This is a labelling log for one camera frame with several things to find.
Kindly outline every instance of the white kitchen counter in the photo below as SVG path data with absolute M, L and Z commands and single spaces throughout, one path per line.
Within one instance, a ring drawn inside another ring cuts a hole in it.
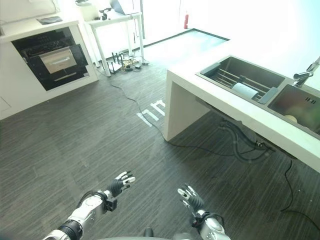
M 79 21 L 73 14 L 61 12 L 39 18 L 52 16 L 60 16 L 62 21 L 42 25 L 31 18 L 1 26 L 4 35 L 0 36 L 0 120 L 98 80 L 79 30 Z M 11 41 L 65 27 L 70 29 L 75 44 L 81 45 L 88 62 L 85 66 L 88 76 L 46 91 Z
M 59 16 L 62 21 L 42 25 L 37 19 Z M 61 29 L 79 23 L 72 14 L 64 15 L 61 12 L 39 16 L 35 18 L 25 19 L 21 21 L 11 22 L 1 26 L 4 35 L 0 36 L 0 43 L 8 43 L 17 39 L 22 39 L 28 36 L 49 32 L 55 29 Z
M 303 72 L 319 56 L 315 49 L 307 62 L 297 64 L 296 59 L 283 51 L 270 52 L 261 42 L 227 41 L 212 51 L 180 63 L 167 72 L 164 136 L 167 141 L 182 132 L 209 110 L 196 101 L 204 100 L 237 121 L 292 154 L 320 172 L 320 140 L 260 107 L 195 75 L 211 64 L 232 55 L 281 75 L 292 78 Z M 320 90 L 320 69 L 305 83 Z

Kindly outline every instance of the double sink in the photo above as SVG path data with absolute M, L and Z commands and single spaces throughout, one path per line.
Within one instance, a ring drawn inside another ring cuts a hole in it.
M 234 56 L 196 74 L 320 140 L 320 91 Z

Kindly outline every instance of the sink grate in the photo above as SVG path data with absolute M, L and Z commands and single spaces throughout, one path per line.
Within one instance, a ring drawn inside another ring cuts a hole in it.
M 255 101 L 259 101 L 269 90 L 270 88 L 259 83 L 256 82 L 250 78 L 247 78 L 245 76 L 237 76 L 234 75 L 226 70 L 223 70 L 221 68 L 218 68 L 218 70 L 216 71 L 216 73 L 210 77 L 212 80 L 228 87 L 228 88 L 232 88 L 236 83 L 242 83 L 246 86 L 248 86 L 249 88 L 252 88 L 256 91 L 258 91 L 258 94 L 256 95 L 256 97 L 253 99 Z

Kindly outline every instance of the red fire extinguisher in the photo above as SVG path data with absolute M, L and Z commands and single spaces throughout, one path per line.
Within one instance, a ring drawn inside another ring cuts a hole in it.
M 188 29 L 189 14 L 186 12 L 184 17 L 184 29 Z

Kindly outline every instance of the sink faucet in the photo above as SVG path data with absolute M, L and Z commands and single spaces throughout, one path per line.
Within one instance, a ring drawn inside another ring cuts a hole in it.
M 320 57 L 312 63 L 305 72 L 302 73 L 296 73 L 293 75 L 293 79 L 295 80 L 293 85 L 297 88 L 301 88 L 305 81 L 314 75 L 314 71 L 317 69 L 317 67 L 320 65 Z
M 295 75 L 293 75 L 293 79 L 295 80 L 293 85 L 301 88 L 302 85 L 305 83 L 305 81 L 309 78 L 312 77 L 314 75 L 313 71 L 305 71 L 302 73 L 296 73 Z

